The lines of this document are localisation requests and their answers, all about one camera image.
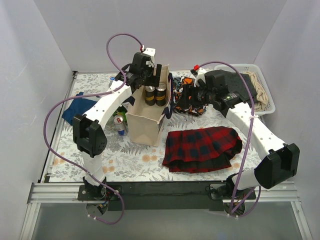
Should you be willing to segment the green Perrier bottle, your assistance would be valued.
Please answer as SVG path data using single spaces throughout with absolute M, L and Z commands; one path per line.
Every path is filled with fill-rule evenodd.
M 121 105 L 117 109 L 117 115 L 121 115 L 123 117 L 125 124 L 127 124 L 127 117 L 126 117 L 127 112 L 128 112 L 127 109 L 123 105 Z

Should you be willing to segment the beige canvas tote bag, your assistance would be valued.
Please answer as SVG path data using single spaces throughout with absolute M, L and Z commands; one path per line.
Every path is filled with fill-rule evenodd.
M 129 104 L 126 119 L 128 134 L 133 143 L 157 147 L 162 134 L 165 119 L 171 117 L 172 75 L 168 65 L 163 65 L 160 73 L 160 82 L 166 85 L 165 105 L 154 104 L 149 106 L 145 102 L 145 87 L 141 86 L 132 97 L 134 104 Z

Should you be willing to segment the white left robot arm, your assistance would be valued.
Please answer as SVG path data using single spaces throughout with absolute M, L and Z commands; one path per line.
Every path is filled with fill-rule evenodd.
M 132 102 L 132 94 L 142 86 L 158 87 L 162 65 L 155 64 L 156 50 L 146 48 L 133 56 L 131 63 L 122 67 L 111 82 L 108 95 L 103 96 L 84 114 L 73 117 L 73 141 L 81 152 L 84 168 L 85 191 L 95 200 L 106 196 L 106 181 L 102 167 L 102 152 L 107 146 L 104 133 L 106 123 L 122 103 Z

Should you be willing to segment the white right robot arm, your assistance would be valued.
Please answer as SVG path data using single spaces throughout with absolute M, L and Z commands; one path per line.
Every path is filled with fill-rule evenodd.
M 224 70 L 191 70 L 195 77 L 189 89 L 192 103 L 211 104 L 226 119 L 231 121 L 255 148 L 261 162 L 254 169 L 230 175 L 224 186 L 217 189 L 221 196 L 237 199 L 245 190 L 274 186 L 297 174 L 300 149 L 295 143 L 286 144 L 275 136 L 262 121 L 252 114 L 254 104 L 250 88 L 242 74 L 236 75 L 236 86 L 230 87 Z

